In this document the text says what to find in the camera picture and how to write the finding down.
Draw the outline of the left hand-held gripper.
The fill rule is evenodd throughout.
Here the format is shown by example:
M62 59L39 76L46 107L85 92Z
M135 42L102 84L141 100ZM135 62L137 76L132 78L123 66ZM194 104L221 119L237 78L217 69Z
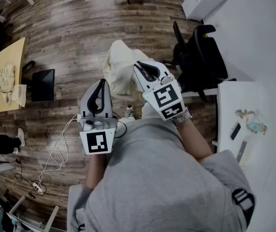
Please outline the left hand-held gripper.
M117 119L111 118L112 113L109 84L101 79L87 90L80 102L80 137L87 155L111 153L117 129Z

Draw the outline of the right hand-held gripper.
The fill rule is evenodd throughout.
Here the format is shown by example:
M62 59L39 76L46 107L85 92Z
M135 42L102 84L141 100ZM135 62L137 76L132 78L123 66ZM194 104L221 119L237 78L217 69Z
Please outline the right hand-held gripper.
M133 70L137 88L146 101L142 118L168 120L184 113L178 82L163 63L141 60L134 64Z

